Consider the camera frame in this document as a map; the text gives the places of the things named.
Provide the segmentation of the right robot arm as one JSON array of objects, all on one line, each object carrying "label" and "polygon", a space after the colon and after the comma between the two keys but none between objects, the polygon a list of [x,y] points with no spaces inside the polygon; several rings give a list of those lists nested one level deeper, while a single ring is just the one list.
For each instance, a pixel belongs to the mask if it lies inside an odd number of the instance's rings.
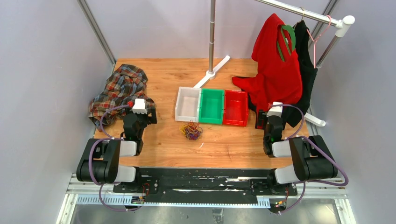
[{"label": "right robot arm", "polygon": [[295,182],[337,177],[334,159],[320,135],[284,140],[283,119],[277,115],[268,116],[262,110],[258,113],[256,126],[264,129],[263,150],[268,157],[292,159],[292,165],[269,171],[266,180],[270,193],[280,194],[286,185]]}]

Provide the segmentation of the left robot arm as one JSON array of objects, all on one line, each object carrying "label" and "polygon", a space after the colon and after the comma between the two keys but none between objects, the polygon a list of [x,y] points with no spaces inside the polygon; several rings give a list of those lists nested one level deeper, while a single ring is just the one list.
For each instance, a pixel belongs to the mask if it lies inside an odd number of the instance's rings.
[{"label": "left robot arm", "polygon": [[123,133],[119,138],[107,136],[88,140],[77,166],[76,176],[80,182],[101,184],[125,183],[132,193],[143,187],[139,168],[120,165],[121,157],[139,156],[143,148],[144,129],[157,123],[156,109],[144,109],[129,102],[118,109],[126,109],[123,117]]}]

